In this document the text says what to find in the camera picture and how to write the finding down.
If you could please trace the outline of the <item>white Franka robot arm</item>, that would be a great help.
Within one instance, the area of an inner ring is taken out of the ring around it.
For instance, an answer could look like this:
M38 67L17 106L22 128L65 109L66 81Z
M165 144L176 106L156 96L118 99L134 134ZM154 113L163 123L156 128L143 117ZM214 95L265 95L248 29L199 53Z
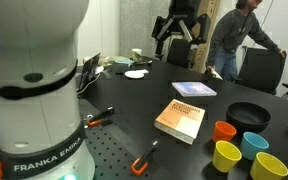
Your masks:
M0 0L0 151L4 180L92 180L76 87L89 0Z

